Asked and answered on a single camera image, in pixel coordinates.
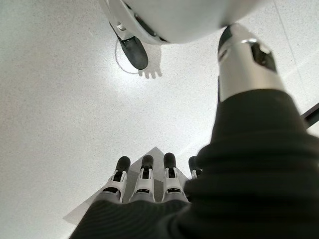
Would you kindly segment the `right robot hand dark palm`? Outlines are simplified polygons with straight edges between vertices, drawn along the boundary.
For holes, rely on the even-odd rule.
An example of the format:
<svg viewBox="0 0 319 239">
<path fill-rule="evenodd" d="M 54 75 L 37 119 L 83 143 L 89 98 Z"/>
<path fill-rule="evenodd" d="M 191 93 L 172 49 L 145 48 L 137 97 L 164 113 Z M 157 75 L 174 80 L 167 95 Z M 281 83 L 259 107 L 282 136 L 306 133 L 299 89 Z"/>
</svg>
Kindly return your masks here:
<svg viewBox="0 0 319 239">
<path fill-rule="evenodd" d="M 95 198 L 73 239 L 316 239 L 319 140 L 286 93 L 272 52 L 240 24 L 218 47 L 218 104 L 210 143 L 190 162 L 196 176 L 177 184 L 165 156 L 162 203 L 137 188 L 122 204 L 128 159 Z"/>
</svg>

